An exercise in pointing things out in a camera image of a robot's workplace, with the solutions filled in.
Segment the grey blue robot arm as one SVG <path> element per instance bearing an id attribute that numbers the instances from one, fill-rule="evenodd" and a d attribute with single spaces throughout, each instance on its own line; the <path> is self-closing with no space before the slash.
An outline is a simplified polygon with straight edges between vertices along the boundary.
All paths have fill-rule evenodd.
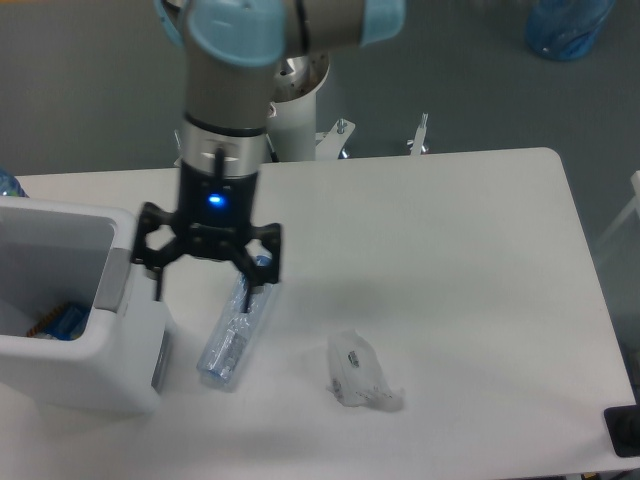
<path id="1" fill-rule="evenodd" d="M 229 261 L 249 292 L 280 280 L 282 227 L 251 222 L 283 60 L 403 28 L 402 1 L 160 1 L 186 56 L 177 206 L 142 206 L 130 260 L 161 282 L 180 257 Z"/>

